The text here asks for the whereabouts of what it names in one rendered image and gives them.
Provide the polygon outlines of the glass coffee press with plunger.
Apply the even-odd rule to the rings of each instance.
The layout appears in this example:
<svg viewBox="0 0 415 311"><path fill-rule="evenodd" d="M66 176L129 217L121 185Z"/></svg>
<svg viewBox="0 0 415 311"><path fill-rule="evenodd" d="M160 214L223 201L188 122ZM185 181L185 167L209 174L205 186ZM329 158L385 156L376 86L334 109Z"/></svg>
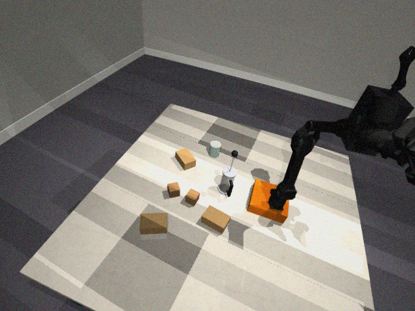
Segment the glass coffee press with plunger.
<svg viewBox="0 0 415 311"><path fill-rule="evenodd" d="M234 150L232 151L231 154L234 159L234 157L238 155L238 152ZM233 160L232 160L232 163L233 163ZM228 197L231 196L231 193L233 190L233 183L237 175L237 171L235 168L232 167L232 163L230 167L223 168L220 184L218 185L218 191L223 195L228 195Z"/></svg>

